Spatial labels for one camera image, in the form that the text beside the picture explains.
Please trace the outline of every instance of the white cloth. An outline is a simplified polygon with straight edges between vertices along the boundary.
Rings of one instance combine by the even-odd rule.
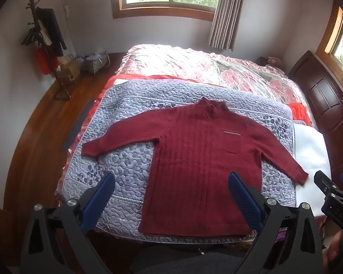
[[[128,81],[128,79],[117,78],[117,79],[113,82],[113,85],[122,84],[122,83],[125,83],[125,82],[127,82],[127,81]]]
[[[325,195],[314,183],[314,175],[322,171],[331,179],[328,152],[322,133],[313,127],[294,124],[296,161],[309,174],[303,186],[296,184],[296,206],[302,202],[309,203],[315,217],[322,216]]]
[[[40,26],[40,32],[43,36],[43,41],[45,42],[45,44],[47,46],[51,46],[52,45],[52,41],[50,39],[50,37],[48,36],[48,32],[47,32],[47,29],[43,26],[43,23],[38,20],[38,23],[39,23],[39,26]]]

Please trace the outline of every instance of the white wall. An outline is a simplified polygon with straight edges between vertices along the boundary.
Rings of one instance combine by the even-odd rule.
[[[300,19],[283,63],[288,73],[295,63],[310,50],[315,53],[329,22],[333,0],[303,0]]]
[[[234,51],[225,55],[255,60],[280,56],[288,46],[302,0],[244,0]],[[211,22],[183,17],[112,18],[110,0],[63,0],[80,54],[97,47],[125,52],[141,43],[166,44],[207,52]]]
[[[7,0],[0,10],[0,208],[10,162],[20,135],[38,102],[53,83],[35,63],[34,45],[21,46],[32,22],[29,0]],[[65,27],[61,0],[42,0]]]

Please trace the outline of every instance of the black jacket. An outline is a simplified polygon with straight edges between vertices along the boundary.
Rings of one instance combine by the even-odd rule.
[[[52,48],[56,56],[63,56],[62,48],[67,49],[64,39],[62,38],[59,24],[57,23],[55,11],[53,9],[42,9],[37,7],[36,14],[43,26],[47,29],[48,36],[52,41]]]

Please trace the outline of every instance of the wooden coat rack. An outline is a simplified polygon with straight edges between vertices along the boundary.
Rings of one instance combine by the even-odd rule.
[[[58,100],[70,100],[71,96],[70,96],[69,92],[67,91],[64,83],[62,82],[61,78],[59,77],[59,74],[57,73],[55,67],[53,67],[53,64],[51,63],[50,51],[48,49],[48,46],[45,44],[45,42],[43,40],[42,33],[40,31],[41,28],[40,28],[40,25],[38,22],[38,17],[37,17],[36,10],[35,10],[35,7],[39,3],[39,1],[41,1],[41,0],[38,0],[37,2],[34,2],[34,0],[29,0],[29,3],[27,4],[28,6],[26,7],[26,9],[28,9],[28,8],[31,9],[33,21],[34,21],[33,23],[28,23],[28,25],[34,25],[34,27],[29,30],[28,35],[32,37],[32,42],[37,41],[38,48],[42,48],[42,50],[44,52],[44,56],[46,58],[47,65],[48,65],[51,73],[55,76],[57,83],[59,84],[59,89],[57,90],[57,92],[55,93],[53,98],[58,99]],[[58,97],[58,95],[61,91],[63,91],[65,93],[65,97]]]

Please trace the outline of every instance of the quilted bedspread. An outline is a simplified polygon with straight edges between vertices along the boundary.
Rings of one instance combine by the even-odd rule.
[[[118,73],[178,76],[251,92],[284,104],[302,103],[316,128],[314,116],[299,86],[280,69],[262,67],[248,60],[190,48],[142,44],[128,51]]]
[[[202,96],[226,101],[230,110],[246,115],[268,127],[292,153],[293,122],[290,108],[282,103],[251,93],[212,85],[160,80],[131,80],[110,87],[104,94],[86,131],[72,153],[68,168],[57,190],[62,200],[79,198],[95,186],[105,171],[116,176],[116,187],[105,207],[98,229],[127,239],[179,243],[215,244],[241,241],[242,238],[192,238],[146,236],[138,231],[151,160],[153,143],[137,143],[117,149],[94,160],[81,156],[82,144],[105,134],[112,123],[146,110],[182,106],[197,102]],[[295,186],[286,175],[262,162],[262,192],[281,204],[295,206]]]

